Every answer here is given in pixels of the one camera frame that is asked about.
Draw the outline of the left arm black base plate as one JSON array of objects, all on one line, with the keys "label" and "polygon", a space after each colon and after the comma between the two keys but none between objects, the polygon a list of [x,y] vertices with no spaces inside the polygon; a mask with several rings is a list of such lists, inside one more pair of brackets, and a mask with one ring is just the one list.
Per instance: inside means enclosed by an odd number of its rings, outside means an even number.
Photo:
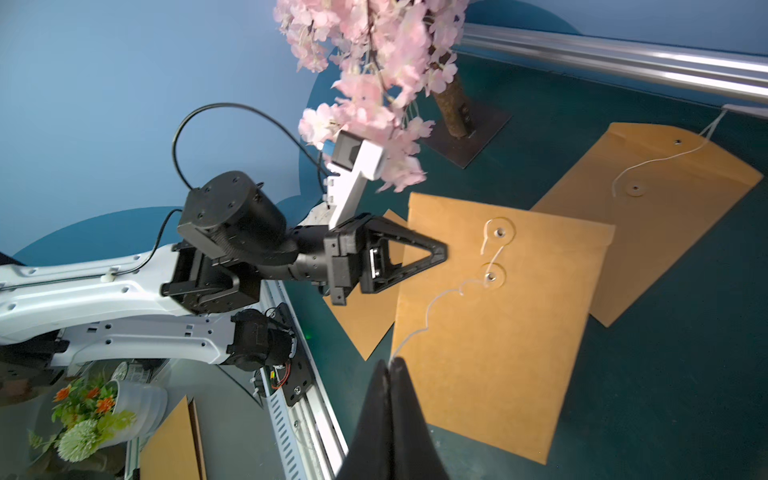
[{"label": "left arm black base plate", "polygon": [[281,302],[268,310],[272,349],[265,367],[270,393],[281,391],[289,407],[306,397],[315,384],[305,338],[289,305]]}]

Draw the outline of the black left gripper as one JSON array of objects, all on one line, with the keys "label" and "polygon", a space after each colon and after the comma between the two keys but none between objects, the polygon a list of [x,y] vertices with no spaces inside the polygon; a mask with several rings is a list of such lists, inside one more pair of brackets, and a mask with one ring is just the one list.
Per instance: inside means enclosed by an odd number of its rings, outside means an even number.
[{"label": "black left gripper", "polygon": [[372,214],[330,229],[324,247],[328,295],[336,306],[346,306],[356,286],[378,294],[448,259],[445,243]]}]

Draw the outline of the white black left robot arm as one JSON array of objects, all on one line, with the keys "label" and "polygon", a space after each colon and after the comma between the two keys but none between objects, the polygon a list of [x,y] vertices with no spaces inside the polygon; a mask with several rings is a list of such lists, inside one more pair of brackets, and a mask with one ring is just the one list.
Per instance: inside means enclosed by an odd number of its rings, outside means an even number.
[{"label": "white black left robot arm", "polygon": [[178,358],[242,370],[287,364],[298,334],[284,306],[258,309],[267,281],[308,282],[336,306],[435,267],[447,246],[371,214],[289,227],[239,171],[191,190],[180,241],[111,260],[1,266],[7,375],[110,358]]}]

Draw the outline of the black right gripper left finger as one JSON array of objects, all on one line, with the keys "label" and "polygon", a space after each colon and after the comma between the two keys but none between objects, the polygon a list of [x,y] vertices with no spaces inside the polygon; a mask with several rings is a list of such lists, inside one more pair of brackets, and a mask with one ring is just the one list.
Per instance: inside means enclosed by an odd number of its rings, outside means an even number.
[{"label": "black right gripper left finger", "polygon": [[337,479],[385,480],[393,473],[393,426],[387,363],[379,361],[369,383],[357,429]]}]

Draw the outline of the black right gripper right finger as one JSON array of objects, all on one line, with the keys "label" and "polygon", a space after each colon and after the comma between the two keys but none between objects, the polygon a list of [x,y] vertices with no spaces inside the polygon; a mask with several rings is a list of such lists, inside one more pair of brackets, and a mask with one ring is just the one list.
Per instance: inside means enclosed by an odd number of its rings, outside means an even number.
[{"label": "black right gripper right finger", "polygon": [[390,363],[395,479],[448,479],[432,442],[405,360]]}]

